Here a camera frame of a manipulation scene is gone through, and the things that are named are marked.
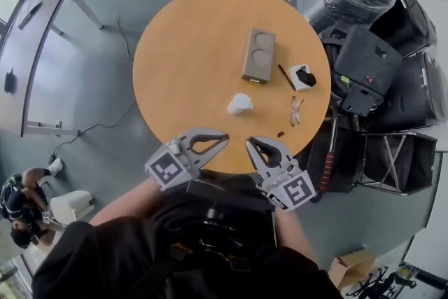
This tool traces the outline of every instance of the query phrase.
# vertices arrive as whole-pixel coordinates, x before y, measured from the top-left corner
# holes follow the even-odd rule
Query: gray floor
[[[110,1],[133,55],[145,26],[171,0]],[[65,2],[55,21],[65,35],[51,33],[45,44],[30,120],[62,120],[65,127],[78,129],[95,123],[110,125],[134,101],[132,63],[113,11],[107,0],[86,2],[106,27],[96,29],[72,1]],[[62,140],[18,139],[0,132],[3,177],[46,165]],[[64,171],[46,190],[49,195],[88,190],[97,201],[97,211],[145,179],[143,165],[159,143],[134,105],[114,128],[96,127],[61,147],[57,154],[64,160]],[[409,239],[424,225],[431,195],[431,190],[409,198],[366,189],[350,195],[328,193],[319,204],[301,207],[298,214],[322,266],[328,267],[335,254],[365,245],[380,255]]]

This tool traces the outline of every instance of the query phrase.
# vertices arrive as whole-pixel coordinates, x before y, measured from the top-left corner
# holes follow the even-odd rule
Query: red handle
[[[323,168],[322,181],[321,181],[321,192],[327,191],[328,182],[331,177],[331,170],[333,169],[333,162],[335,160],[335,153],[332,151],[327,152],[327,158],[325,159],[325,167]]]

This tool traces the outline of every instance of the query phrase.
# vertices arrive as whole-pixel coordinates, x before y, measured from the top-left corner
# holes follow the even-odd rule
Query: gray box
[[[252,28],[241,78],[254,83],[266,83],[271,78],[274,63],[275,34]]]

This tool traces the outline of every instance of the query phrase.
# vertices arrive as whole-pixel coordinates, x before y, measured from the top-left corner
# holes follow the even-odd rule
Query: glasses
[[[299,122],[299,107],[303,103],[304,100],[298,101],[295,96],[293,96],[291,100],[291,107],[293,108],[293,112],[291,113],[291,126],[298,125]]]

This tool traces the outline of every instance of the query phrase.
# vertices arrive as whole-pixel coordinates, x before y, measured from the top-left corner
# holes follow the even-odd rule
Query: round wooden table
[[[276,34],[271,80],[241,79],[251,29]],[[294,92],[281,74],[307,63],[317,79]],[[283,0],[173,0],[149,23],[134,61],[134,91],[140,111],[163,142],[191,127],[211,127],[230,141],[207,169],[248,173],[249,136],[283,142],[295,155],[321,126],[330,100],[330,70],[318,36]],[[238,92],[252,98],[253,110],[231,116],[227,107]],[[291,127],[291,98],[304,100],[300,124]]]

